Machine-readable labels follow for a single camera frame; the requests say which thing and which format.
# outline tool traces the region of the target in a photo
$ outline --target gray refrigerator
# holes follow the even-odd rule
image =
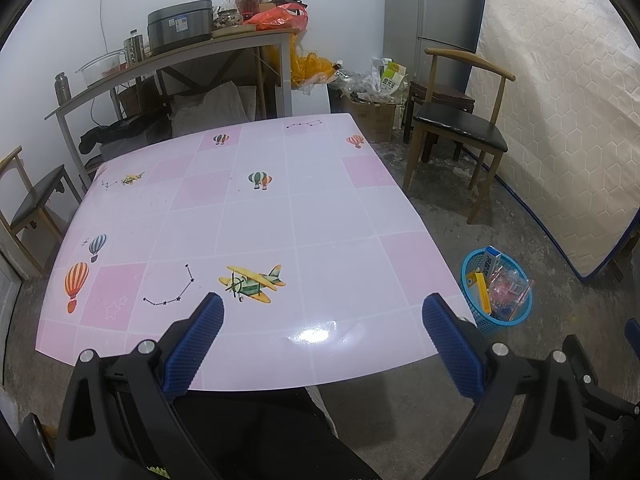
[[[484,0],[385,0],[384,57],[407,67],[412,80],[426,82],[431,69],[427,47],[475,52]],[[436,82],[461,92],[471,68],[450,59],[438,61]]]

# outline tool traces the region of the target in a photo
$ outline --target metal bolt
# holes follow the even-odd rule
[[[93,350],[82,350],[82,353],[80,354],[80,360],[83,363],[88,363],[93,358],[94,358]]]
[[[491,350],[494,354],[503,357],[509,353],[509,347],[504,343],[494,343],[491,345]]]
[[[151,341],[151,339],[145,339],[138,345],[138,352],[141,354],[151,354],[156,347],[156,343]]]
[[[562,350],[554,350],[553,356],[556,363],[562,364],[566,361],[566,355]]]

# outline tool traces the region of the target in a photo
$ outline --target pink tablecloth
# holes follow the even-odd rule
[[[106,163],[56,259],[36,348],[69,364],[85,348],[128,352],[209,291],[225,322],[197,389],[327,383],[430,356],[432,292],[472,319],[346,114],[219,128]]]

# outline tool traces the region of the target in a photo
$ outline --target clear plastic bowl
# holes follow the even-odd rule
[[[107,77],[113,73],[120,71],[120,58],[124,55],[123,50],[110,52],[103,56],[91,60],[89,63],[78,69],[78,72],[84,77],[87,87],[91,86],[100,79]]]

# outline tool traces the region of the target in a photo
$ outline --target hexagon pattern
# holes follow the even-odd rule
[[[486,0],[478,53],[516,76],[498,174],[587,276],[640,203],[640,49],[609,0]],[[478,115],[498,83],[473,69]]]

